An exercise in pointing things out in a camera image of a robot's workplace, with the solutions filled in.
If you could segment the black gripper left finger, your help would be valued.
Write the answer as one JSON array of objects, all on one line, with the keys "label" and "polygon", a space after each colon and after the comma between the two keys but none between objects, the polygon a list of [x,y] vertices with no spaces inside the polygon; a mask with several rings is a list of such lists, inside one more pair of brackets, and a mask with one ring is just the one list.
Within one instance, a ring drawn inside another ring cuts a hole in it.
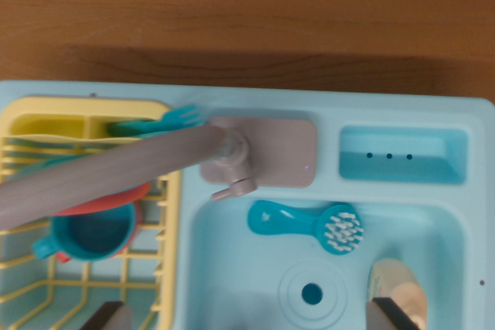
[{"label": "black gripper left finger", "polygon": [[130,330],[131,307],[122,301],[106,301],[80,330]]}]

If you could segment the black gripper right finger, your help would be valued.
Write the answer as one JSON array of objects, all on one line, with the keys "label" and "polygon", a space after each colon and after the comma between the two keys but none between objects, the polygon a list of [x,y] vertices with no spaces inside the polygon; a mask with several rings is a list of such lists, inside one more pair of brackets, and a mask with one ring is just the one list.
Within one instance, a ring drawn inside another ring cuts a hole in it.
[{"label": "black gripper right finger", "polygon": [[373,298],[366,304],[366,330],[419,330],[391,298]]}]

